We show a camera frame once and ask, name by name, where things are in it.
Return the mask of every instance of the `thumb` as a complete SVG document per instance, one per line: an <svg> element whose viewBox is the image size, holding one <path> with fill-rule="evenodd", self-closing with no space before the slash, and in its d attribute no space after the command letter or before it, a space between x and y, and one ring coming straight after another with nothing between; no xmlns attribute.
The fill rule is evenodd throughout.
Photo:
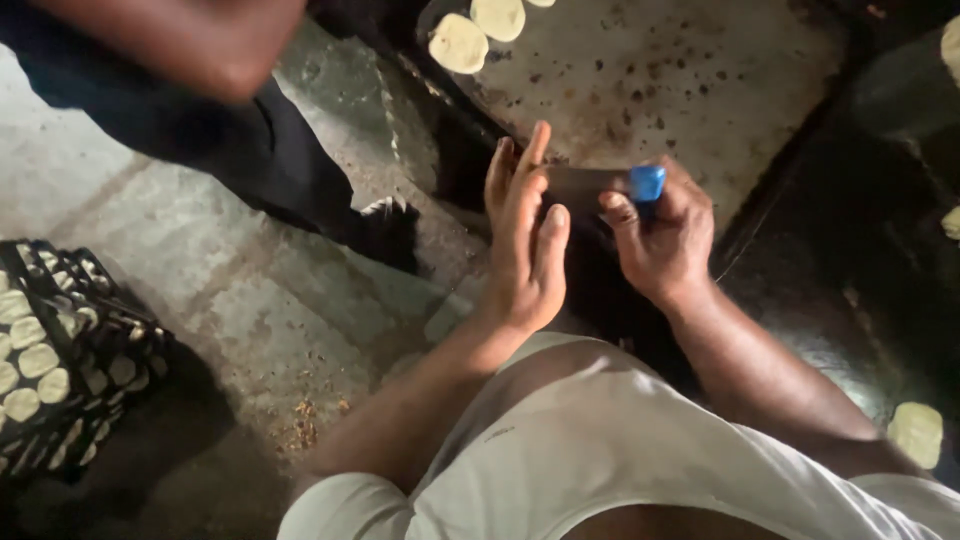
<svg viewBox="0 0 960 540"><path fill-rule="evenodd" d="M620 260L640 260L644 256L640 243L640 216L636 207L623 193L608 191L600 195L604 218L613 229L616 251Z"/></svg>
<svg viewBox="0 0 960 540"><path fill-rule="evenodd" d="M546 213L537 239L533 279L543 290L565 287L564 254L570 238L570 212L564 205L554 205Z"/></svg>

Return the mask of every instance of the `concrete floor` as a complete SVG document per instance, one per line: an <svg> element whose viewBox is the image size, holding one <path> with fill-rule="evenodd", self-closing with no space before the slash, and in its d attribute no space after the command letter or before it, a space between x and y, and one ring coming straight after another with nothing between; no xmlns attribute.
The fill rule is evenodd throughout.
<svg viewBox="0 0 960 540"><path fill-rule="evenodd" d="M0 236L91 248L196 352L183 351L181 376L84 481L45 480L19 497L26 533L272 536L318 433L469 311L486 246L411 182L436 153L427 137L399 145L412 158L395 151L377 64L359 42L304 23L276 75L348 173L356 208L399 194L421 211L426 278L279 224L213 178L49 109L0 50ZM428 134L416 121L400 127Z"/></svg>

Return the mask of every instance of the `dark skin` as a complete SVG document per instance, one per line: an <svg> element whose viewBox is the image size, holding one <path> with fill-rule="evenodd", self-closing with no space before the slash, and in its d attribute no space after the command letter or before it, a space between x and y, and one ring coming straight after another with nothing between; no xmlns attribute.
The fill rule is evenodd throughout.
<svg viewBox="0 0 960 540"><path fill-rule="evenodd" d="M270 77L307 0L31 0L158 77L224 103Z"/></svg>
<svg viewBox="0 0 960 540"><path fill-rule="evenodd" d="M545 326L565 293L569 216L555 206L534 218L548 179L534 170L550 136L539 123L519 162L501 142L487 177L492 268L477 311L408 374L334 426L306 463L313 478L373 473L406 494L414 489L456 419L530 334ZM662 310L714 411L762 431L849 479L895 473L929 479L844 393L794 355L724 295L707 270L712 203L676 162L667 170L657 220L640 223L617 193L606 209L627 280ZM601 512L564 539L781 538L720 512L637 504Z"/></svg>

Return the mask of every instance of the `forearm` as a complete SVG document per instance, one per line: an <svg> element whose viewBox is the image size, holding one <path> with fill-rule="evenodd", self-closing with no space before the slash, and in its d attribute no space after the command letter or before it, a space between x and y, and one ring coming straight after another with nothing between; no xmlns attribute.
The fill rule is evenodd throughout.
<svg viewBox="0 0 960 540"><path fill-rule="evenodd" d="M306 0L33 0L158 76L224 101L269 77Z"/></svg>
<svg viewBox="0 0 960 540"><path fill-rule="evenodd" d="M715 284L667 317L718 414L802 452L825 440L871 441L873 423L843 391L787 350Z"/></svg>
<svg viewBox="0 0 960 540"><path fill-rule="evenodd" d="M307 472L371 473L409 494L467 405L525 338L472 317L333 426L308 458Z"/></svg>

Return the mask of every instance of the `hand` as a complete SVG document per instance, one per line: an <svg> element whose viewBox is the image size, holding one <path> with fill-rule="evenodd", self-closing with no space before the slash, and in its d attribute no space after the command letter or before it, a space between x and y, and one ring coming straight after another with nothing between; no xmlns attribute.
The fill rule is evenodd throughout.
<svg viewBox="0 0 960 540"><path fill-rule="evenodd" d="M656 219L641 223L620 193L600 195L613 228L620 268L627 281L660 310L695 299L710 285L707 263L713 244L713 204L683 167L667 156Z"/></svg>
<svg viewBox="0 0 960 540"><path fill-rule="evenodd" d="M560 311L566 296L564 251L570 213L554 205L537 223L546 175L537 169L550 140L550 125L538 122L519 161L514 142L500 139L487 171L484 201L493 228L492 268L478 311L501 327L533 333Z"/></svg>

